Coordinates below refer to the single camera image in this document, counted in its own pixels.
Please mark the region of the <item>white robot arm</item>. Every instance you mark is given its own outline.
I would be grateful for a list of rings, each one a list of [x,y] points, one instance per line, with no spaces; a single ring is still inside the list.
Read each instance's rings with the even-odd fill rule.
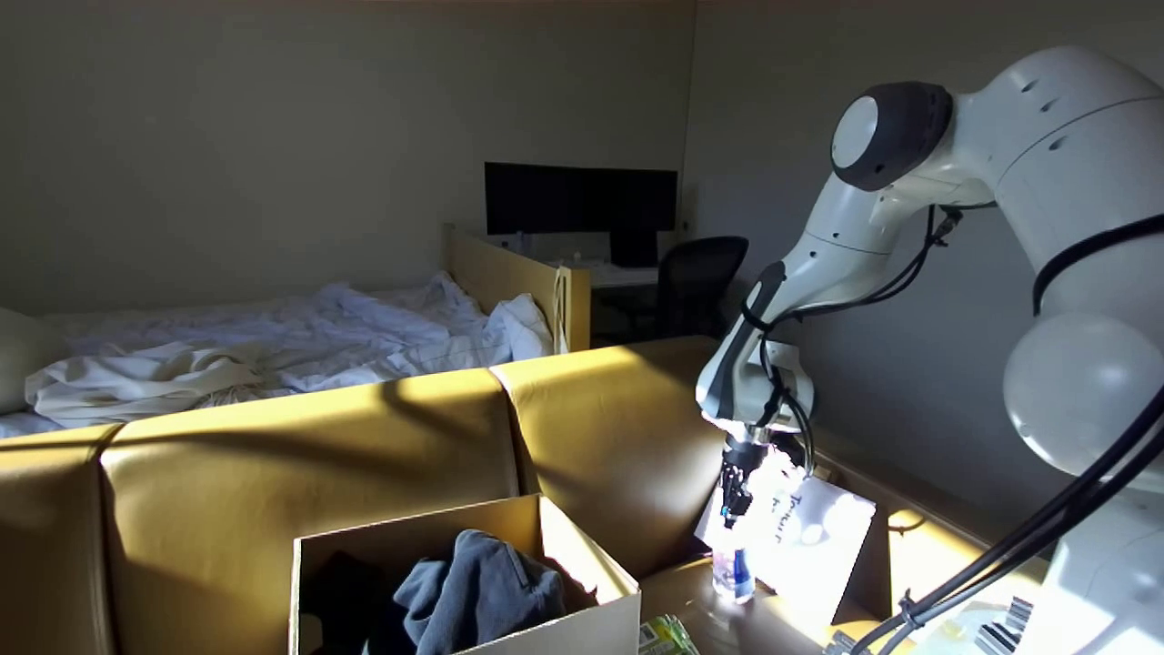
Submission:
[[[756,448],[925,399],[960,490],[1037,467],[987,552],[907,597],[843,655],[890,655],[1005,575],[1040,564],[1020,655],[1159,655],[1164,90],[1040,47],[953,90],[859,90],[800,232],[746,292],[695,382],[729,433],[729,507]],[[766,343],[815,319],[831,393]]]

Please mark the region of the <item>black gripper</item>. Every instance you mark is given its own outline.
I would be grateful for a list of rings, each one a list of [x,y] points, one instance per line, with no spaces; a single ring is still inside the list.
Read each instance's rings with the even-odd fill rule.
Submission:
[[[751,514],[752,490],[751,477],[765,467],[773,451],[766,435],[742,435],[720,448],[720,520],[736,523]]]

